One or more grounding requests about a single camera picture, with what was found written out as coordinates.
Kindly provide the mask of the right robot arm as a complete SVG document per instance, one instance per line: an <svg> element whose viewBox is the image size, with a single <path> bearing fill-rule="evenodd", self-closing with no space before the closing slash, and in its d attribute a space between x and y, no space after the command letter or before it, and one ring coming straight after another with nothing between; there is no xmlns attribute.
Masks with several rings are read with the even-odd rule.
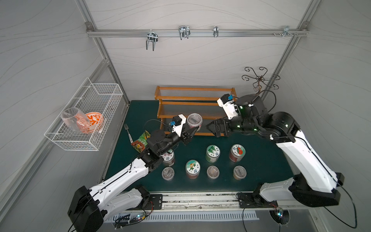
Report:
<svg viewBox="0 0 371 232"><path fill-rule="evenodd" d="M254 191L256 202L296 200L308 207L337 206L341 194L337 187L344 175L332 171L310 146L296 120L286 112L269 113L260 96L234 98L225 94L217 100L226 116L207 124L216 137L233 133L258 135L271 141L298 168L299 173L280 182L263 183Z"/></svg>

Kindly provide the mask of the orange wooden tiered shelf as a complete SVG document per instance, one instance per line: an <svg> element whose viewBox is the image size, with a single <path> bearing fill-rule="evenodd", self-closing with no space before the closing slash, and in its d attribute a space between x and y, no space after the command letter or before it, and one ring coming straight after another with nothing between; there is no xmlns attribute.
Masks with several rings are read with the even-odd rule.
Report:
<svg viewBox="0 0 371 232"><path fill-rule="evenodd" d="M169 125L172 118L179 114L188 117L198 113L203 118L201 129L196 132L198 136L212 136L206 125L213 120L226 116L224 110L218 106L217 100L228 94L236 98L235 88L181 88L160 87L155 90L155 99L159 101L157 118L162 122L160 128Z"/></svg>

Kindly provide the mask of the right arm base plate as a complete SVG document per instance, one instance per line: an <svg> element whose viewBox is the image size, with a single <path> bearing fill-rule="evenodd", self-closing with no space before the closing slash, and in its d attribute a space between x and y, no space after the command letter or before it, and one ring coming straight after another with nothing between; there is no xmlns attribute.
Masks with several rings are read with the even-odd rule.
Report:
<svg viewBox="0 0 371 232"><path fill-rule="evenodd" d="M260 195L254 193L238 192L235 195L238 200L239 207L245 208L274 208L278 207L277 201L266 201Z"/></svg>

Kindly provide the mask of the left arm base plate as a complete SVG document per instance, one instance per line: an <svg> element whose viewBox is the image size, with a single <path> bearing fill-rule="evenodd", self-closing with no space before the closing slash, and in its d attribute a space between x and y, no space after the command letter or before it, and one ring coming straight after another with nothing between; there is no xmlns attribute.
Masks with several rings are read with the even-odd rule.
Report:
<svg viewBox="0 0 371 232"><path fill-rule="evenodd" d="M145 200L144 209L145 210L161 210L162 209L162 194L150 194L150 196Z"/></svg>

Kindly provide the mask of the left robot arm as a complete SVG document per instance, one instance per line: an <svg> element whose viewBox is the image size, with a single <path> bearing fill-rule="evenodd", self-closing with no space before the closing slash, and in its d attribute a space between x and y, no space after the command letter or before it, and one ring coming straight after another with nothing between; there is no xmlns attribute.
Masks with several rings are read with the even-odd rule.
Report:
<svg viewBox="0 0 371 232"><path fill-rule="evenodd" d="M70 232L96 232L105 220L120 211L138 207L148 196L141 188L122 194L127 187L145 177L163 162L162 155L180 142L190 143L197 128L176 126L170 134L156 130L145 149L123 170L91 188L82 186L73 195L68 216Z"/></svg>

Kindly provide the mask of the small clear-lid jar top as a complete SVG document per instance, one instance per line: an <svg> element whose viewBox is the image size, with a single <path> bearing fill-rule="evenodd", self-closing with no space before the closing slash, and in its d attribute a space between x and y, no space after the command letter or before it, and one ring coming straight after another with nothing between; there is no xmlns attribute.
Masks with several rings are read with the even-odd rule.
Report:
<svg viewBox="0 0 371 232"><path fill-rule="evenodd" d="M191 128L191 129L192 128L197 128L197 132L198 132L201 129L201 126L202 126L202 123L203 123L203 118L200 114L192 113L187 117L186 122L187 122L189 128Z"/></svg>

